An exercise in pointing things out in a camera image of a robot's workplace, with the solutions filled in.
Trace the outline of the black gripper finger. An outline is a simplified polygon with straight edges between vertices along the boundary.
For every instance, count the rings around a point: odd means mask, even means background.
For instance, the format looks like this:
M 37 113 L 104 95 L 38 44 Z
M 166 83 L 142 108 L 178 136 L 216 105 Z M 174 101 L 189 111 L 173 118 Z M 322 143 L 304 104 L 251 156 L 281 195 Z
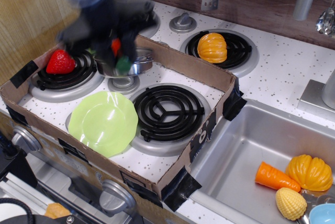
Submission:
M 136 39 L 137 34 L 133 31 L 124 32 L 121 36 L 121 48 L 123 54 L 129 58 L 131 63 L 134 63 L 137 58 Z
M 115 56 L 111 49 L 111 43 L 94 43 L 92 49 L 95 51 L 94 59 L 103 70 L 115 68 Z

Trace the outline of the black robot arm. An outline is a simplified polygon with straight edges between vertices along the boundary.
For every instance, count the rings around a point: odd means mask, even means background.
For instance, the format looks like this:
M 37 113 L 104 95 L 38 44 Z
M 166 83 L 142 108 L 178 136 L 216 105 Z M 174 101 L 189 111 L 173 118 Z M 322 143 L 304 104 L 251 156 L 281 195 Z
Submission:
M 127 73 L 137 58 L 135 39 L 156 25 L 154 4 L 129 0 L 68 0 L 80 9 L 76 21 L 57 35 L 68 52 L 92 49 L 113 70 Z

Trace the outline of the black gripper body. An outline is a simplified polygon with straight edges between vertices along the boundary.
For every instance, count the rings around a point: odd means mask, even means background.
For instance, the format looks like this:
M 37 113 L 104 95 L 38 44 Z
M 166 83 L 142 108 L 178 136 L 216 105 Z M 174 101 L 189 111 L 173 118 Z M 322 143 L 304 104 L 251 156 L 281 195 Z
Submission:
M 140 31 L 153 27 L 154 3 L 134 0 L 102 0 L 81 9 L 79 17 L 60 31 L 57 42 L 69 50 L 92 48 L 94 43 L 111 43 L 121 39 L 124 32 Z

